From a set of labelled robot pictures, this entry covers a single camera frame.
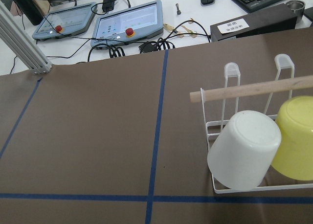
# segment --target touchscreen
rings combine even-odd
[[[62,27],[68,27],[81,24],[86,19],[89,11],[90,6],[86,5],[83,7],[73,8],[62,12],[51,13],[38,29],[38,32],[51,30],[51,25],[55,28],[58,25],[61,25]]]
[[[147,5],[100,20],[96,38],[103,38],[157,24],[157,4]]]

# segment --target yellow cup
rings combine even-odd
[[[271,165],[289,178],[313,180],[313,96],[286,101],[276,123],[282,141]]]

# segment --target blue tape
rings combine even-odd
[[[153,154],[152,154],[152,162],[151,162],[149,193],[148,193],[146,222],[145,222],[146,224],[149,224],[151,222],[151,217],[152,217],[153,195],[154,195],[154,191],[155,191],[156,170],[157,170],[157,168],[156,168],[157,167],[157,152],[158,152],[158,143],[159,143],[159,138],[160,138],[160,128],[161,128],[161,118],[162,118],[162,109],[163,109],[163,98],[164,98],[167,59],[168,59],[168,50],[165,50],[164,61],[163,61],[163,70],[162,70],[162,80],[161,80],[161,87],[160,87],[160,96],[158,99],[155,141],[154,141],[154,146],[153,146]]]
[[[26,104],[25,104],[25,106],[24,106],[24,108],[23,108],[23,110],[22,110],[22,112],[21,112],[19,118],[18,118],[17,121],[15,122],[15,125],[13,126],[13,129],[12,129],[11,133],[9,134],[9,137],[7,138],[7,140],[6,140],[6,142],[5,142],[5,144],[4,144],[3,148],[2,148],[2,150],[0,151],[0,159],[1,159],[1,157],[2,157],[2,155],[3,155],[3,153],[4,153],[4,151],[5,151],[5,149],[7,148],[7,146],[8,146],[8,144],[9,144],[9,142],[10,142],[10,140],[11,140],[11,138],[12,138],[12,136],[13,136],[15,130],[16,130],[16,128],[18,127],[18,125],[19,125],[19,123],[20,123],[20,121],[21,121],[21,119],[22,119],[22,117],[23,117],[23,115],[24,115],[24,113],[25,113],[25,111],[26,111],[26,109],[27,109],[27,107],[28,107],[30,101],[31,101],[32,98],[34,97],[34,95],[35,95],[35,93],[36,93],[36,91],[37,91],[37,89],[38,89],[38,87],[39,87],[39,84],[40,84],[41,80],[42,80],[42,78],[40,78],[40,79],[37,81],[36,86],[35,86],[33,92],[31,93],[31,95],[30,95],[28,101],[26,102]]]
[[[0,199],[147,202],[148,196],[0,193]],[[313,204],[313,197],[153,196],[153,202]]]
[[[76,201],[131,201],[146,202],[147,196],[118,195],[57,195],[57,194],[8,194],[0,193],[0,199],[76,200]]]
[[[154,196],[154,202],[313,204],[313,197]]]

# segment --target wooden rod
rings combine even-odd
[[[234,86],[204,91],[204,101],[212,101],[226,98],[236,98],[272,92],[299,90],[313,87],[313,75],[302,76],[278,81],[260,82],[255,84]],[[191,92],[192,103],[201,102],[201,92]]]

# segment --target person's arm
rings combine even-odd
[[[13,16],[16,16],[16,15],[21,15],[22,12],[20,11],[20,9],[17,7],[17,5],[15,4],[15,2],[13,1],[12,4],[11,4],[11,9],[10,9],[10,12]]]

